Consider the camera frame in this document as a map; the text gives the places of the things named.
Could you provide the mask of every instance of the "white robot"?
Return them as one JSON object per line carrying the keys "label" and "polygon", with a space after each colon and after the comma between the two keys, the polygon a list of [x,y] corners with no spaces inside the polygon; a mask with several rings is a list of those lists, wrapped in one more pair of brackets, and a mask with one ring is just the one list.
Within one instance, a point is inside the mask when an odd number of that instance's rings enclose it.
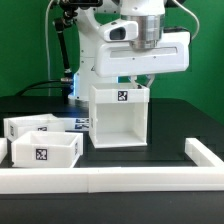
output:
{"label": "white robot", "polygon": [[[164,28],[165,6],[183,7],[182,2],[56,1],[64,9],[64,25],[70,26],[75,21],[80,37],[80,67],[74,75],[70,101],[85,105],[93,83],[113,83],[117,77],[128,76],[137,88],[138,75],[147,75],[150,79],[150,74],[185,71],[189,66],[191,35],[180,27]],[[120,18],[101,25],[95,13],[120,13]]]}

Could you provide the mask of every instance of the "green wall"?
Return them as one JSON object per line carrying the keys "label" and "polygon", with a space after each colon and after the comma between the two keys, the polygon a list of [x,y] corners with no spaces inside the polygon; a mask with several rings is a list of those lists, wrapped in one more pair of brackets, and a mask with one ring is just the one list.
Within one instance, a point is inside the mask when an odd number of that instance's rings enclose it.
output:
{"label": "green wall", "polygon": [[[0,96],[47,79],[44,18],[48,0],[0,1]],[[157,75],[153,97],[184,99],[224,124],[224,23],[221,0],[187,0],[199,17],[200,33],[190,46],[191,65],[186,72]],[[50,20],[60,17],[50,12]],[[167,10],[166,25],[182,25],[194,31],[195,22],[180,9]],[[66,31],[69,57],[78,68],[78,36]],[[57,36],[50,26],[52,78],[63,76]]]}

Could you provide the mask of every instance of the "black cable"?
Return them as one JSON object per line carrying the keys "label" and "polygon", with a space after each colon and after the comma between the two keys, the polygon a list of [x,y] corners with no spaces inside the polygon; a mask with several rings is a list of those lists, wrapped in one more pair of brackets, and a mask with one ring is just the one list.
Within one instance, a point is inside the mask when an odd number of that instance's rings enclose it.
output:
{"label": "black cable", "polygon": [[58,82],[61,82],[61,80],[60,79],[53,79],[53,80],[48,80],[48,81],[37,82],[37,83],[31,84],[31,85],[25,87],[24,89],[20,90],[19,92],[17,92],[15,94],[15,96],[22,96],[23,93],[25,93],[26,91],[28,91],[29,89],[31,89],[35,86],[44,85],[44,84],[51,84],[51,83],[58,83]]}
{"label": "black cable", "polygon": [[36,89],[61,89],[63,88],[64,86],[45,86],[45,87],[34,87],[34,88],[29,88],[29,89],[26,89],[23,91],[23,94],[27,91],[30,91],[30,90],[36,90]]}

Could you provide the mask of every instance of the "black table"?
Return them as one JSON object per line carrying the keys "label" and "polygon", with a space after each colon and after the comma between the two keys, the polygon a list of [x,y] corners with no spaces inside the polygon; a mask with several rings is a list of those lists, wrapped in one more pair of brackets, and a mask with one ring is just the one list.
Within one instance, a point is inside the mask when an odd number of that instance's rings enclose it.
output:
{"label": "black table", "polygon": [[[3,118],[44,113],[88,116],[88,110],[66,106],[60,97],[2,97],[1,136]],[[86,133],[78,166],[195,166],[184,154],[187,137],[198,138],[224,159],[221,124],[185,101],[151,99],[147,147],[96,150]],[[222,223],[223,206],[223,192],[0,195],[0,222],[214,224]]]}

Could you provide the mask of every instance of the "small white box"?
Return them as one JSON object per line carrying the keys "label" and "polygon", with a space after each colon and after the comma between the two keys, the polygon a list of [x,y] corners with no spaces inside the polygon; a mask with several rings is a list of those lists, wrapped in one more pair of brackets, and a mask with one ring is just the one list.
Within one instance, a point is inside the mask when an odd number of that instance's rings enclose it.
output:
{"label": "small white box", "polygon": [[11,142],[28,131],[64,132],[64,122],[52,114],[4,119],[4,135]]}
{"label": "small white box", "polygon": [[89,135],[95,148],[147,145],[148,102],[149,89],[144,86],[91,86]]}
{"label": "small white box", "polygon": [[13,167],[69,168],[83,154],[83,134],[27,132],[12,143]]}
{"label": "small white box", "polygon": [[7,139],[0,138],[0,163],[7,155]]}

